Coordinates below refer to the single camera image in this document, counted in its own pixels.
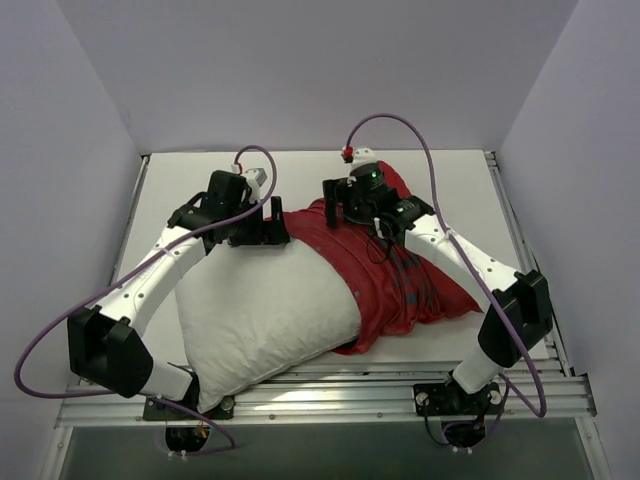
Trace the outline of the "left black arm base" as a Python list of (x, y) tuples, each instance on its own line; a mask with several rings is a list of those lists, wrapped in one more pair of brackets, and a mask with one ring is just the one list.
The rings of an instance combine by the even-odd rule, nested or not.
[[(181, 407), (197, 412), (197, 393), (188, 393), (181, 401), (175, 403)], [(221, 402), (214, 408), (203, 413), (203, 416), (211, 420), (230, 420), (234, 417), (235, 397), (224, 396)], [(157, 398), (145, 400), (142, 418), (145, 421), (186, 421), (195, 420), (195, 417), (166, 403), (162, 403)]]

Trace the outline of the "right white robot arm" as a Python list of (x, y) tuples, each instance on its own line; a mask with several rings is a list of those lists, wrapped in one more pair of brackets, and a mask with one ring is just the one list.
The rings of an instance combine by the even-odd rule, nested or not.
[(483, 312), (476, 346), (443, 390), (453, 411), (469, 411), (482, 388), (551, 331), (552, 306), (542, 273), (523, 273), (485, 253), (445, 226), (428, 203), (401, 196), (379, 166), (360, 166), (345, 178), (325, 180), (322, 190), (329, 227), (341, 220), (368, 227), (387, 245), (430, 262)]

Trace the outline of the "white pillow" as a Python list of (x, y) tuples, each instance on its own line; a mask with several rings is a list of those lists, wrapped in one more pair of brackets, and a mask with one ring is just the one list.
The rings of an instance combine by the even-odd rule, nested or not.
[(361, 315), (351, 290), (318, 249), (219, 246), (175, 289), (197, 408), (354, 340)]

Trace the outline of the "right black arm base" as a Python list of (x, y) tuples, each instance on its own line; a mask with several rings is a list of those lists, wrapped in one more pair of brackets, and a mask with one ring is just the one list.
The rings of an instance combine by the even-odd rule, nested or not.
[(412, 390), (416, 414), (422, 417), (497, 414), (503, 400), (495, 382), (474, 394), (467, 394), (454, 382), (414, 384)]

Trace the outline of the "red pillowcase with grey print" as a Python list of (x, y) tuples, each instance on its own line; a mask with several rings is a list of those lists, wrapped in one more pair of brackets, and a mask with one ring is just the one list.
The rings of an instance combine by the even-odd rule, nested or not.
[(394, 246), (386, 249), (370, 231), (344, 220), (326, 225), (324, 200), (283, 214), (289, 235), (328, 261), (349, 287), (361, 315), (356, 339), (334, 351), (363, 354), (383, 336), (405, 335), (432, 324), (481, 311), (460, 286), (429, 261)]

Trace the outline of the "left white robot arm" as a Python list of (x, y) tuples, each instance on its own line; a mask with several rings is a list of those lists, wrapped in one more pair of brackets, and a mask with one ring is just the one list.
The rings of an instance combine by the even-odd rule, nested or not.
[(215, 246), (289, 242), (279, 197), (270, 200), (270, 218), (263, 216), (267, 179), (262, 168), (214, 171), (207, 190), (173, 212), (132, 278), (68, 317), (71, 371), (125, 398), (166, 398), (177, 418), (194, 417), (202, 405), (196, 374), (154, 358), (143, 335), (165, 298)]

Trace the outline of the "aluminium front rail frame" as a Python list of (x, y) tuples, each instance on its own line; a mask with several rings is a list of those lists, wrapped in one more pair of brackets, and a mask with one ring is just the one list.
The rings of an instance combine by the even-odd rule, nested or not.
[[(548, 402), (546, 418), (590, 417), (596, 413), (586, 377), (565, 376), (560, 364), (536, 362)], [(311, 364), (291, 369), (235, 394), (233, 418), (226, 426), (317, 424), (417, 420), (413, 386), (443, 379), (453, 364)], [(507, 374), (537, 405), (536, 389), (523, 365)], [(146, 421), (143, 397), (115, 395), (63, 401), (58, 427), (191, 426), (197, 420)]]

